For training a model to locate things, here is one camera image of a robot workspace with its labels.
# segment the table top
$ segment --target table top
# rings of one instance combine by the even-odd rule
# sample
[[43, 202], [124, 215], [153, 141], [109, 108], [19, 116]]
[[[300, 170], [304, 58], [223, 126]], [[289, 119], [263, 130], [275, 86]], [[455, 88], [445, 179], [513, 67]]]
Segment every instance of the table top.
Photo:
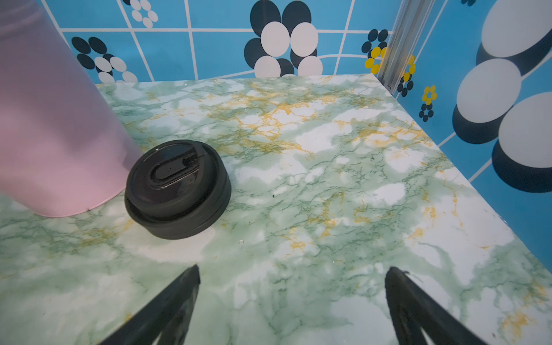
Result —
[[0, 199], [0, 343], [95, 344], [187, 267], [186, 344], [393, 344], [384, 277], [489, 344], [547, 343], [552, 276], [372, 75], [99, 86], [142, 150], [204, 141], [232, 183], [191, 238], [119, 195], [63, 219]]

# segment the white grid line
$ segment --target white grid line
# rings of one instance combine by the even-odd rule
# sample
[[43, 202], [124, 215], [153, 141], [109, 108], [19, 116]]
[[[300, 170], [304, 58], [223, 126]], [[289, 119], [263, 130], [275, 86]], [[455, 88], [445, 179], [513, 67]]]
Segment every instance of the white grid line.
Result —
[[[252, 33], [253, 29], [240, 28], [60, 28], [64, 33], [128, 33], [128, 32], [150, 32], [150, 33]], [[319, 34], [369, 34], [370, 30], [316, 30]]]
[[[359, 57], [361, 59], [368, 59], [367, 55], [360, 55], [360, 54], [326, 54], [326, 55], [320, 55], [319, 59], [324, 59], [325, 57]], [[378, 56], [375, 58], [375, 60], [381, 60], [381, 56]]]
[[532, 70], [530, 70], [529, 72], [525, 73], [522, 77], [521, 77], [521, 80], [524, 80], [525, 78], [529, 77], [531, 75], [531, 73], [533, 73], [534, 71], [536, 71], [540, 66], [544, 65], [545, 62], [548, 61], [548, 59], [550, 59], [552, 57], [552, 51], [549, 52], [535, 67], [533, 67]]
[[456, 135], [456, 132], [452, 132], [452, 134], [449, 135], [449, 136], [447, 136], [447, 137], [445, 138], [445, 140], [441, 141], [441, 142], [439, 143], [439, 145], [437, 145], [437, 147], [441, 147], [441, 146], [445, 145], [445, 144], [447, 143], [447, 141], [449, 141], [450, 139], [454, 138], [455, 135]]
[[192, 64], [194, 65], [194, 77], [195, 80], [198, 80], [198, 65], [195, 61], [194, 36], [192, 34], [192, 21], [190, 20], [190, 6], [188, 6], [188, 0], [184, 0], [184, 6], [186, 7], [186, 22], [188, 22], [188, 34], [190, 36], [190, 51], [192, 53]]
[[[129, 29], [132, 29], [132, 25], [130, 25], [129, 17], [126, 15], [125, 8], [123, 7], [123, 4], [121, 3], [121, 0], [117, 0], [117, 4], [119, 5], [119, 8], [121, 9], [121, 13], [123, 14], [123, 18], [125, 18], [126, 25], [129, 27]], [[140, 43], [138, 42], [138, 38], [136, 38], [136, 34], [134, 31], [130, 31], [130, 34], [132, 35], [132, 38], [134, 39], [134, 43], [136, 44], [136, 48], [138, 49], [138, 53], [142, 57], [142, 62], [144, 62], [144, 66], [146, 67], [147, 74], [150, 76], [150, 79], [152, 82], [155, 80], [153, 79], [153, 74], [151, 74], [150, 66], [147, 64], [146, 56], [144, 55], [144, 52], [142, 51], [142, 47], [140, 46]]]
[[439, 17], [441, 16], [441, 13], [443, 13], [443, 10], [445, 9], [445, 6], [447, 5], [448, 0], [445, 0], [443, 5], [441, 6], [441, 10], [437, 14], [437, 18], [435, 18], [435, 21], [433, 22], [433, 25], [431, 25], [431, 29], [429, 29], [429, 32], [427, 33], [426, 39], [424, 40], [422, 46], [420, 47], [420, 50], [418, 50], [418, 54], [416, 54], [416, 58], [414, 59], [414, 63], [418, 61], [418, 58], [420, 57], [420, 54], [422, 53], [423, 48], [426, 46], [427, 40], [429, 39], [429, 36], [431, 36], [431, 33], [433, 32], [433, 28], [435, 28], [435, 25], [437, 24], [437, 21], [439, 20]]
[[65, 44], [69, 46], [69, 43], [65, 39], [65, 36], [63, 35], [60, 26], [57, 24], [56, 18], [54, 18], [54, 14], [50, 10], [50, 6], [48, 6], [48, 4], [46, 3], [46, 0], [40, 0], [40, 2], [44, 6], [44, 9], [46, 10], [46, 13], [48, 14], [48, 16], [50, 17], [50, 20], [54, 24], [54, 27], [56, 28], [57, 32], [61, 35], [61, 38], [63, 38], [63, 40], [65, 41]]
[[250, 74], [250, 73], [255, 73], [255, 71], [254, 71], [254, 70], [250, 70], [250, 71], [245, 71], [245, 72], [232, 73], [231, 75], [225, 75], [225, 76], [214, 77], [214, 78], [209, 78], [209, 79], [224, 79], [224, 78], [231, 78], [231, 77], [237, 77], [237, 76], [248, 75], [248, 74]]
[[341, 60], [341, 53], [343, 52], [343, 45], [345, 44], [345, 37], [347, 36], [347, 30], [349, 29], [349, 23], [351, 22], [351, 15], [353, 14], [353, 7], [354, 0], [351, 0], [351, 7], [349, 7], [349, 14], [347, 15], [347, 21], [345, 22], [345, 30], [343, 31], [343, 38], [341, 39], [339, 53], [337, 53], [336, 68], [333, 70], [333, 75], [337, 74], [337, 68], [339, 67], [339, 61]]
[[479, 168], [479, 170], [477, 170], [475, 172], [475, 174], [473, 174], [472, 177], [470, 177], [470, 179], [468, 180], [469, 183], [473, 182], [474, 179], [476, 179], [479, 175], [481, 175], [481, 173], [483, 171], [485, 171], [486, 168], [490, 167], [492, 164], [492, 158], [490, 160], [488, 160], [485, 164], [483, 164], [483, 166], [481, 168]]

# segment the yellow dot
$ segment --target yellow dot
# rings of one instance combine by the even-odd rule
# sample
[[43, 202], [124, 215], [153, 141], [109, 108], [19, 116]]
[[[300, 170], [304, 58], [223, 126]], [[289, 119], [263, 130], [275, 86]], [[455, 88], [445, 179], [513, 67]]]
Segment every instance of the yellow dot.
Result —
[[376, 75], [378, 74], [379, 72], [379, 65], [374, 65], [374, 67], [372, 67], [372, 69], [370, 70], [370, 72], [372, 72], [373, 75]]
[[373, 49], [372, 49], [372, 54], [371, 54], [371, 56], [375, 59], [376, 57], [379, 56], [380, 53], [381, 53], [380, 47], [376, 47], [376, 48], [373, 48]]
[[369, 58], [368, 60], [366, 60], [366, 63], [364, 64], [366, 66], [366, 68], [371, 68], [375, 63], [375, 60], [373, 58]]

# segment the black circle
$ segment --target black circle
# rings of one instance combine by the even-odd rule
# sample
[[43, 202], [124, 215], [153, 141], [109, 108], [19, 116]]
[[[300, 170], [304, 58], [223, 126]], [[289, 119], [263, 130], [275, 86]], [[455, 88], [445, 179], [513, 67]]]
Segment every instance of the black circle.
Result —
[[[186, 150], [186, 145], [194, 150]], [[188, 162], [197, 167], [195, 173]], [[173, 169], [181, 170], [171, 175]], [[154, 174], [144, 174], [152, 170]], [[212, 147], [174, 140], [154, 147], [134, 164], [126, 181], [125, 206], [150, 233], [176, 240], [212, 225], [226, 209], [231, 189], [226, 168]]]
[[366, 54], [370, 49], [372, 49], [372, 43], [370, 41], [364, 42], [362, 45], [362, 52]]
[[292, 1], [282, 12], [282, 24], [288, 29], [289, 34], [297, 24], [299, 23], [311, 23], [311, 13], [309, 6], [307, 6], [303, 1]]
[[253, 38], [245, 44], [243, 56], [245, 57], [245, 62], [249, 65], [249, 67], [255, 68], [255, 62], [265, 55], [268, 54], [264, 51], [260, 38]]
[[113, 57], [113, 55], [111, 55], [111, 54], [104, 54], [104, 59], [106, 59], [107, 61], [111, 61], [112, 57]]
[[276, 61], [280, 64], [280, 76], [295, 74], [293, 65], [288, 59], [279, 58]]
[[265, 25], [280, 21], [280, 11], [272, 1], [259, 0], [251, 8], [249, 20], [253, 31], [261, 37]]
[[[318, 54], [318, 51], [315, 49], [310, 55], [316, 56]], [[289, 52], [289, 59], [291, 60], [291, 63], [295, 68], [299, 68], [299, 64], [305, 57], [297, 55], [293, 49]]]
[[90, 47], [98, 54], [105, 54], [107, 53], [107, 47], [105, 46], [105, 43], [102, 42], [101, 39], [97, 37], [90, 37], [88, 39], [88, 43], [90, 44]]
[[378, 35], [378, 41], [383, 42], [387, 39], [387, 36], [389, 35], [389, 32], [386, 29], [383, 29], [380, 31]]
[[83, 40], [82, 38], [80, 37], [73, 37], [71, 39], [71, 44], [73, 45], [73, 47], [75, 47], [76, 50], [78, 50], [79, 52], [83, 53], [83, 54], [90, 54], [90, 46], [88, 45], [88, 42], [86, 42], [85, 40]]
[[500, 140], [492, 150], [492, 167], [511, 187], [529, 193], [552, 192], [552, 167], [533, 168], [519, 164], [502, 150]]
[[378, 31], [376, 29], [372, 29], [370, 33], [368, 34], [368, 40], [370, 42], [373, 42], [378, 38]]
[[[100, 73], [100, 72], [105, 72], [105, 71], [100, 70], [100, 69], [98, 68], [98, 66], [96, 66], [96, 71], [97, 71], [98, 73]], [[110, 75], [113, 75], [113, 70], [111, 70], [111, 71], [109, 71], [109, 72], [106, 72], [106, 73], [108, 73], [108, 74], [110, 74]]]
[[78, 62], [81, 63], [81, 66], [84, 68], [87, 68], [89, 70], [93, 70], [94, 67], [96, 67], [96, 64], [94, 63], [94, 60], [86, 54], [79, 54], [77, 55]]
[[465, 142], [470, 144], [484, 144], [498, 137], [498, 129], [504, 116], [506, 116], [506, 114], [503, 114], [493, 121], [473, 123], [466, 120], [458, 110], [458, 106], [456, 106], [452, 113], [452, 127], [458, 138]]

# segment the yellow flower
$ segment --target yellow flower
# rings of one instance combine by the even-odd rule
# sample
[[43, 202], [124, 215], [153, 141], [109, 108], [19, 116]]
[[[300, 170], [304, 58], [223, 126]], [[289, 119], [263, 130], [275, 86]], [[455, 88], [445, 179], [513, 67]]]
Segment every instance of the yellow flower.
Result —
[[379, 72], [379, 67], [380, 67], [380, 65], [374, 65], [374, 67], [372, 67], [372, 69], [370, 70], [370, 72], [371, 72], [373, 75], [378, 74], [378, 72]]
[[416, 58], [414, 57], [414, 55], [411, 55], [410, 56], [410, 59], [408, 60], [408, 66], [406, 67], [405, 69], [405, 73], [402, 75], [403, 79], [405, 80], [405, 82], [409, 81], [410, 79], [412, 79], [412, 75], [414, 73], [416, 73], [416, 65], [414, 64], [414, 60]]
[[369, 58], [368, 60], [366, 60], [366, 63], [364, 64], [364, 66], [366, 66], [366, 68], [372, 68], [374, 63], [375, 63], [375, 60], [373, 58]]
[[435, 85], [426, 86], [423, 90], [422, 102], [426, 102], [427, 105], [430, 105], [434, 100], [437, 99], [437, 87]]

